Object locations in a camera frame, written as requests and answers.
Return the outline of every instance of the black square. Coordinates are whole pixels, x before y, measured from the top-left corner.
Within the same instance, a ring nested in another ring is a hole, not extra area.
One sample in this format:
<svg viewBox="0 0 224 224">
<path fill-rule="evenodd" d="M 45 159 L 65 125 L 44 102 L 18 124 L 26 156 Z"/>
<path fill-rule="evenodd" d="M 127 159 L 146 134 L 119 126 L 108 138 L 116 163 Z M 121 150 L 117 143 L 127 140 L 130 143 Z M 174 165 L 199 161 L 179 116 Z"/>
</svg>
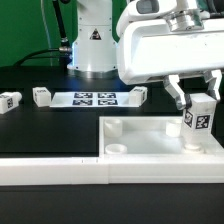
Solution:
<svg viewBox="0 0 224 224">
<path fill-rule="evenodd" d="M 7 100 L 7 104 L 8 104 L 8 108 L 13 107 L 13 100 L 12 100 L 12 98 Z"/>
<path fill-rule="evenodd" d="M 116 98 L 116 93 L 98 93 L 98 98 L 104 98 L 104 99 Z"/>
<path fill-rule="evenodd" d="M 190 128 L 193 123 L 193 115 L 187 110 L 185 113 L 184 123 L 187 124 Z"/>
<path fill-rule="evenodd" d="M 98 100 L 99 106 L 116 106 L 118 105 L 117 100 L 109 99 L 109 100 Z"/>
<path fill-rule="evenodd" d="M 197 117 L 196 129 L 207 129 L 209 128 L 210 115 L 203 115 Z"/>
<path fill-rule="evenodd" d="M 74 106 L 91 106 L 93 105 L 92 100 L 73 100 Z"/>
<path fill-rule="evenodd" d="M 75 93 L 74 98 L 93 98 L 92 93 Z"/>
</svg>

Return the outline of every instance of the circular hole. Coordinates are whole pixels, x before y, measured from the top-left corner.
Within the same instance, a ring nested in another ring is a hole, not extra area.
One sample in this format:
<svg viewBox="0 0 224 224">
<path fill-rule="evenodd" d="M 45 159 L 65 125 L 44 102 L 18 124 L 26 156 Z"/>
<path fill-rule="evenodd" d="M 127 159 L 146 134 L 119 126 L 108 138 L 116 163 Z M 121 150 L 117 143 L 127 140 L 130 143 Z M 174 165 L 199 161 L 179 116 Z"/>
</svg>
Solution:
<svg viewBox="0 0 224 224">
<path fill-rule="evenodd" d="M 105 148 L 106 154 L 126 154 L 127 146 L 122 144 L 111 144 Z"/>
</svg>

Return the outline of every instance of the black table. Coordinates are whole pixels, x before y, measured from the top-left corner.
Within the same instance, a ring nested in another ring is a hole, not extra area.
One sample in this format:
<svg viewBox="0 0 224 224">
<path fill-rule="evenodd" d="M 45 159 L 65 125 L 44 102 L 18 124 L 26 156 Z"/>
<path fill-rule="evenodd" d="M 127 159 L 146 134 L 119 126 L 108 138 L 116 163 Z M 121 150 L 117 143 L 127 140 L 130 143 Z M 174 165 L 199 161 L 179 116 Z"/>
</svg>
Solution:
<svg viewBox="0 0 224 224">
<path fill-rule="evenodd" d="M 205 92 L 202 79 L 181 83 Z M 19 91 L 20 106 L 0 115 L 0 157 L 98 155 L 99 116 L 177 116 L 162 83 L 147 84 L 140 108 L 38 108 L 32 88 L 62 91 L 130 91 L 118 78 L 82 80 L 58 67 L 0 68 L 0 92 Z M 224 105 L 217 105 L 212 133 L 224 143 Z M 138 184 L 0 187 L 0 223 L 224 223 L 223 184 Z"/>
</svg>

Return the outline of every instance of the black tabletop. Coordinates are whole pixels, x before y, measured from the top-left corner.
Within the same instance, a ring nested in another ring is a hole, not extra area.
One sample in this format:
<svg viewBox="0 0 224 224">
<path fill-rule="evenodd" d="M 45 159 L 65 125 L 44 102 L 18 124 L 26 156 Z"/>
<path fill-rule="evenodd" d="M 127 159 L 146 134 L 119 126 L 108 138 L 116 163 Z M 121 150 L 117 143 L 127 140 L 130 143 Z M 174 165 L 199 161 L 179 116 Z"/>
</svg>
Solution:
<svg viewBox="0 0 224 224">
<path fill-rule="evenodd" d="M 205 92 L 202 78 L 184 80 L 189 93 Z M 129 92 L 119 77 L 82 79 L 69 76 L 60 67 L 0 68 L 0 93 L 21 92 L 19 107 L 0 115 L 0 157 L 97 156 L 100 116 L 180 116 L 172 97 L 162 83 L 148 87 L 148 99 L 139 108 L 50 108 L 37 107 L 32 88 L 46 87 L 55 92 Z M 213 134 L 223 144 L 224 107 L 217 106 Z"/>
</svg>

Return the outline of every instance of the black cable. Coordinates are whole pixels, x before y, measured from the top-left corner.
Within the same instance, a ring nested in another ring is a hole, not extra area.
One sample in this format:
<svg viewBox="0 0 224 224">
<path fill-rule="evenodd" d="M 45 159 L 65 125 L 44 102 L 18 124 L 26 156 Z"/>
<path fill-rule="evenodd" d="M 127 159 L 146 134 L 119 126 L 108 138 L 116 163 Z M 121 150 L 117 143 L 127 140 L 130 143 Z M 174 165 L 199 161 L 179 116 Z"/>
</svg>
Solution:
<svg viewBox="0 0 224 224">
<path fill-rule="evenodd" d="M 55 15 L 56 15 L 56 18 L 57 18 L 57 23 L 58 23 L 58 28 L 59 28 L 59 32 L 60 32 L 60 36 L 61 36 L 61 46 L 69 47 L 70 44 L 69 44 L 68 38 L 66 36 L 64 22 L 63 22 L 63 19 L 62 19 L 59 2 L 58 2 L 58 0 L 53 0 L 52 2 L 53 2 Z"/>
<path fill-rule="evenodd" d="M 36 52 L 31 53 L 31 54 L 28 54 L 27 56 L 25 56 L 21 60 L 17 61 L 13 66 L 20 66 L 24 61 L 28 60 L 32 56 L 35 56 L 35 55 L 38 55 L 38 54 L 49 53 L 49 52 L 58 52 L 58 51 L 59 51 L 58 48 L 52 48 L 52 49 L 46 49 L 46 50 L 36 51 Z"/>
<path fill-rule="evenodd" d="M 58 56 L 41 56 L 41 57 L 31 57 L 31 58 L 27 58 L 26 60 L 30 60 L 30 59 L 44 59 L 44 58 L 67 58 L 68 56 L 65 55 L 58 55 Z"/>
<path fill-rule="evenodd" d="M 216 7 L 215 7 L 215 4 L 214 4 L 213 0 L 207 0 L 207 5 L 208 5 L 208 8 L 209 8 L 209 12 L 217 13 L 217 10 L 216 10 Z"/>
</svg>

